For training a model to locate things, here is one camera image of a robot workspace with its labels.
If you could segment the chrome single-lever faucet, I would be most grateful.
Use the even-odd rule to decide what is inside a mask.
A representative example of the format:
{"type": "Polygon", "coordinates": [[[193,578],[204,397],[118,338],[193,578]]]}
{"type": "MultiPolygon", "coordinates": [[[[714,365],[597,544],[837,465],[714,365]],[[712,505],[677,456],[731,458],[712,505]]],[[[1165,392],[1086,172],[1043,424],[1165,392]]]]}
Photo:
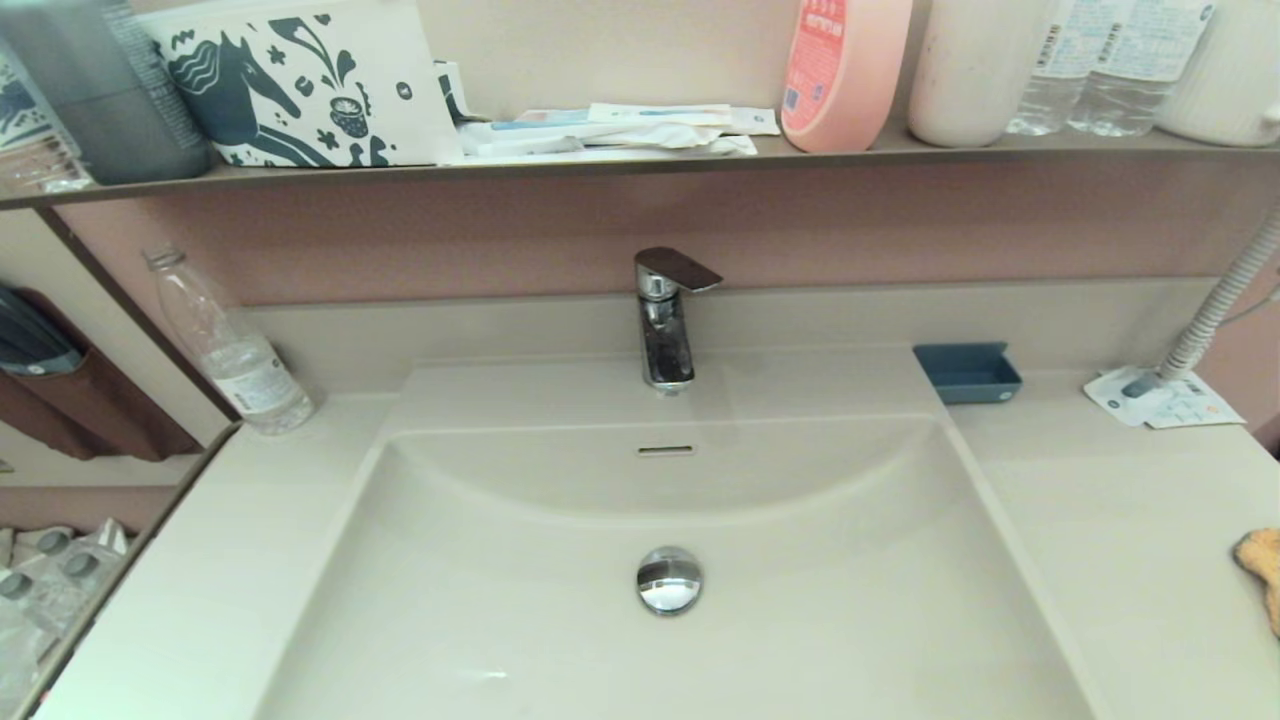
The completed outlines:
{"type": "Polygon", "coordinates": [[[663,395],[680,395],[695,378],[682,293],[713,290],[724,278],[671,247],[644,249],[634,264],[644,382],[663,395]]]}

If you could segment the orange and grey cleaning cloth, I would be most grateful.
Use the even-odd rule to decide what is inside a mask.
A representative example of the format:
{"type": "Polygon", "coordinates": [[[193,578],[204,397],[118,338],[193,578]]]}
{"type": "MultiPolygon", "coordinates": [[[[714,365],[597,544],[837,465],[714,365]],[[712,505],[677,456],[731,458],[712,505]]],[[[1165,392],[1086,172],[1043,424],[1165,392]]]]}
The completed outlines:
{"type": "Polygon", "coordinates": [[[1231,557],[1262,583],[1268,626],[1280,641],[1280,528],[1251,530],[1233,546],[1231,557]]]}

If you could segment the beige ceramic sink basin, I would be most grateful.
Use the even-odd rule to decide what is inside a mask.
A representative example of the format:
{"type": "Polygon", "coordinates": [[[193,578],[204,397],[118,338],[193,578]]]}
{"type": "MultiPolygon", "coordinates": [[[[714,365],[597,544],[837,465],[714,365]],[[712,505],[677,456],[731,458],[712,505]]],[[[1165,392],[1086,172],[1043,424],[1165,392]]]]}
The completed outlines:
{"type": "Polygon", "coordinates": [[[904,348],[603,356],[404,383],[253,720],[1098,720],[904,348]],[[649,612],[641,560],[704,582],[649,612]]]}

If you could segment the chrome drain stopper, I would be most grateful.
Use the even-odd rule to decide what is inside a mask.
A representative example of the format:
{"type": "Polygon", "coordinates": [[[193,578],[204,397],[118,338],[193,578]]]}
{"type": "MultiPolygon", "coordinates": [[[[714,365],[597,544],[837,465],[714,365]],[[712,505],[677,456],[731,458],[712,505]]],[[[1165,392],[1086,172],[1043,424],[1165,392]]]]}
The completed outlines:
{"type": "Polygon", "coordinates": [[[646,553],[636,573],[641,605],[660,618],[675,618],[700,600],[704,573],[696,556],[684,548],[663,546],[646,553]]]}

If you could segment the white flat sachet packet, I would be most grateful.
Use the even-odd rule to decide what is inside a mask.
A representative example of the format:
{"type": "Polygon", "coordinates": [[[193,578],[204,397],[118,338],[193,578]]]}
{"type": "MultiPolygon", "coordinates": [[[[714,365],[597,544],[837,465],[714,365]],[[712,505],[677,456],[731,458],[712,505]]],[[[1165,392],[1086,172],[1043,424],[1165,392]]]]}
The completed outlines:
{"type": "Polygon", "coordinates": [[[588,109],[529,110],[513,120],[466,122],[456,132],[471,164],[750,158],[756,137],[777,137],[667,123],[591,123],[588,109]]]}

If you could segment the white toothbrush packet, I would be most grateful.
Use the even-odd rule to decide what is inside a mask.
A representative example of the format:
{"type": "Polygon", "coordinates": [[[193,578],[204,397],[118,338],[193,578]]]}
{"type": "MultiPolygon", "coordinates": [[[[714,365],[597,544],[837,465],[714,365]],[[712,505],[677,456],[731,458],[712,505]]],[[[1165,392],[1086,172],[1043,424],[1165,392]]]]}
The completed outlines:
{"type": "Polygon", "coordinates": [[[709,127],[723,135],[780,136],[773,108],[739,108],[728,104],[636,105],[593,102],[588,109],[591,123],[667,123],[709,127]]]}

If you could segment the pink lotion bottle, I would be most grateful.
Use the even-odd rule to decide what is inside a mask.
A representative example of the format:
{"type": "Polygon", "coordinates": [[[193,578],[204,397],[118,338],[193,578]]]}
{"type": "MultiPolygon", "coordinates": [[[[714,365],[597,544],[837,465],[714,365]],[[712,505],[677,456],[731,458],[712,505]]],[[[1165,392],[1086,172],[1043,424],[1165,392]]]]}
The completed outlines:
{"type": "Polygon", "coordinates": [[[780,109],[809,154],[865,152],[893,105],[913,0],[799,0],[780,109]]]}

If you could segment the cream ceramic container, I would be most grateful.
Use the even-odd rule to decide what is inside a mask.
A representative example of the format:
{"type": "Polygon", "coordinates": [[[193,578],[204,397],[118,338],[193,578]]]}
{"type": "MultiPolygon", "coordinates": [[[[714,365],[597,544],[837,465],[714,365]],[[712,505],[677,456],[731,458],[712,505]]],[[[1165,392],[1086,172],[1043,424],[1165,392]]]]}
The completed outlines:
{"type": "Polygon", "coordinates": [[[979,149],[1016,114],[1056,0],[932,0],[908,104],[924,143],[979,149]]]}

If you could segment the white paper leaflets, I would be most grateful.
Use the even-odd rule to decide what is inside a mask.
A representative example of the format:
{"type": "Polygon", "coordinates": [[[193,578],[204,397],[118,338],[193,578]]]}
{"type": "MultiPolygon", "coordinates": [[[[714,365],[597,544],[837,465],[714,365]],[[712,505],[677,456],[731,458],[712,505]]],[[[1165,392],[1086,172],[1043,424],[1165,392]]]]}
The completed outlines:
{"type": "Polygon", "coordinates": [[[1152,368],[1121,366],[1083,388],[1085,396],[1125,427],[1172,429],[1184,427],[1178,413],[1192,397],[1181,380],[1165,380],[1152,368]]]}

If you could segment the clear labelled water bottle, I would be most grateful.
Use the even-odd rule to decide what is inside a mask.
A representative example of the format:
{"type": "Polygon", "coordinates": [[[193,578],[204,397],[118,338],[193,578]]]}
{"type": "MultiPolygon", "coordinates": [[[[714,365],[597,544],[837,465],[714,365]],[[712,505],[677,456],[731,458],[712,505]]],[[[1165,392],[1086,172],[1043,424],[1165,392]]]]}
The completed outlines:
{"type": "Polygon", "coordinates": [[[1053,0],[1053,13],[1010,135],[1042,136],[1062,128],[1098,56],[1098,0],[1053,0]]]}
{"type": "Polygon", "coordinates": [[[1217,5],[1219,0],[1126,0],[1068,126],[1111,138],[1147,135],[1217,5]]]}

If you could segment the brown hanging pouch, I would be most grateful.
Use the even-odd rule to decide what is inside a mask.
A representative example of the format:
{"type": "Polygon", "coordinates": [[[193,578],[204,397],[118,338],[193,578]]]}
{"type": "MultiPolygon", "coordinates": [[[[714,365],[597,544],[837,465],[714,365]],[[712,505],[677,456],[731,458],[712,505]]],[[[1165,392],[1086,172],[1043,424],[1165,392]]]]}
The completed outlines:
{"type": "Polygon", "coordinates": [[[0,424],[82,461],[128,456],[160,462],[204,451],[52,301],[31,288],[14,295],[70,341],[79,361],[41,375],[0,369],[0,424]]]}

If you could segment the white card with orange print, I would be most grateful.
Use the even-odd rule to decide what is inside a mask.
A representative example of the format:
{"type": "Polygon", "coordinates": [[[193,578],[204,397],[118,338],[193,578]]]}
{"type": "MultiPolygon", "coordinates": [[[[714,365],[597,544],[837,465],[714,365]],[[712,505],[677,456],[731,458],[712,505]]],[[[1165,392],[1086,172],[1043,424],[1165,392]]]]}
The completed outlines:
{"type": "Polygon", "coordinates": [[[1146,421],[1156,430],[1244,424],[1245,420],[1221,398],[1201,396],[1171,398],[1146,421]]]}

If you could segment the grey cylindrical container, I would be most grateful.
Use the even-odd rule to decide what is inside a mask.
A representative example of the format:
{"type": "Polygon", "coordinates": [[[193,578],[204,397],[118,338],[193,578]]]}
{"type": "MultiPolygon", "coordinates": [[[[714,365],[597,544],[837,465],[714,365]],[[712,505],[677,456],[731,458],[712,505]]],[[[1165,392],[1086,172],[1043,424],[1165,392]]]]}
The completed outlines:
{"type": "Polygon", "coordinates": [[[129,0],[0,0],[0,38],[97,184],[182,181],[212,155],[129,0]]]}

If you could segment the patterned blue white box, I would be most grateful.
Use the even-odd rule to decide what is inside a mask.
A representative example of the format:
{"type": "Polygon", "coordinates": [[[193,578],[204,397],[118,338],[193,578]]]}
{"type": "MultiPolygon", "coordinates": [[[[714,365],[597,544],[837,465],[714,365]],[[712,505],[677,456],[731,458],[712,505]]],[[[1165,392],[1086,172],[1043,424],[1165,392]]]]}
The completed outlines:
{"type": "Polygon", "coordinates": [[[44,95],[20,63],[0,50],[0,190],[65,193],[92,183],[44,95]]]}

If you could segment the brown wall shelf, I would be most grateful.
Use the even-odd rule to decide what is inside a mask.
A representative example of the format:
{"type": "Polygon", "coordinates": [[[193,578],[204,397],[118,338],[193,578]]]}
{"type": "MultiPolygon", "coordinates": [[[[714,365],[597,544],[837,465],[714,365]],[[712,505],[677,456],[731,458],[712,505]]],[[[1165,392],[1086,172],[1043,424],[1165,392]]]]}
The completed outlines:
{"type": "Polygon", "coordinates": [[[1075,131],[1039,137],[1004,136],[979,149],[942,149],[913,136],[900,118],[881,132],[865,152],[809,154],[782,137],[756,141],[756,155],[740,158],[653,158],[586,161],[522,161],[460,164],[452,167],[387,168],[257,168],[218,163],[209,173],[191,179],[140,184],[93,186],[64,193],[0,190],[0,211],[59,208],[118,199],[147,199],[168,195],[271,190],[325,184],[394,184],[520,177],[649,176],[717,172],[800,170],[850,167],[896,167],[1001,161],[1060,161],[1076,159],[1176,159],[1213,161],[1280,163],[1280,141],[1265,147],[1225,147],[1196,142],[1162,131],[1135,138],[1105,138],[1075,131]]]}

